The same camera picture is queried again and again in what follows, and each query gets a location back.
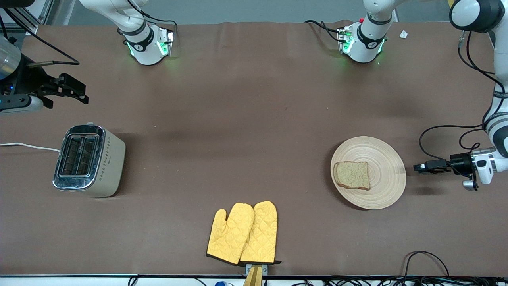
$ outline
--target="slice of bread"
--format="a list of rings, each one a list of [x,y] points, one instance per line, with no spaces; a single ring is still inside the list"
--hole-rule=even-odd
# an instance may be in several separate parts
[[[367,162],[338,162],[333,168],[335,182],[340,187],[370,190]]]

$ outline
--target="silver toaster top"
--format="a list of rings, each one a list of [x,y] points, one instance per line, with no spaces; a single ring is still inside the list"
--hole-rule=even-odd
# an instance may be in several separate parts
[[[63,140],[53,185],[59,190],[83,190],[98,174],[106,131],[98,125],[77,125]]]

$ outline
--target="yellow oven mitt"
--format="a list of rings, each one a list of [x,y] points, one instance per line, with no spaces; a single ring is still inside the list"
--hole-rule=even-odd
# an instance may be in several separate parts
[[[206,256],[238,264],[254,222],[251,205],[236,203],[226,219],[226,210],[218,210],[213,219]]]
[[[240,261],[245,263],[274,263],[277,239],[277,209],[270,201],[254,206],[254,224]]]

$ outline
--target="round wooden plate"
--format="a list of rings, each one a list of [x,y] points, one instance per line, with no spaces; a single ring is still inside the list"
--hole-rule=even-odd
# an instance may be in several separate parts
[[[337,185],[333,167],[344,161],[368,163],[370,190],[351,190]],[[330,173],[335,187],[346,200],[369,210],[392,205],[406,188],[406,170],[399,154],[390,145],[373,137],[355,137],[342,143],[333,154]]]

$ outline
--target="brown table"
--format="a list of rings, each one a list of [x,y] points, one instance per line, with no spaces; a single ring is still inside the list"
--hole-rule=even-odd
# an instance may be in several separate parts
[[[400,39],[405,29],[409,36]],[[508,274],[508,174],[478,192],[451,174],[417,176],[430,158],[418,137],[437,124],[477,124],[493,84],[457,57],[447,23],[397,23],[384,52],[356,64],[307,24],[224,23],[179,28],[179,56],[141,66],[115,27],[43,26],[39,35],[81,61],[47,67],[87,85],[90,104],[54,98],[53,110],[1,117],[1,141],[58,148],[73,125],[101,124],[125,141],[115,197],[57,191],[55,152],[0,149],[1,273],[236,274],[205,257],[213,215],[236,202],[271,200],[279,215],[271,274],[398,275],[406,255],[435,253],[452,275]],[[29,37],[34,60],[61,59]],[[486,35],[476,63],[492,69]],[[436,130],[424,144],[462,152],[463,130]],[[389,143],[407,167],[407,188],[379,211],[345,202],[329,172],[344,140]],[[472,134],[467,143],[485,134]],[[410,274],[442,275],[415,257]]]

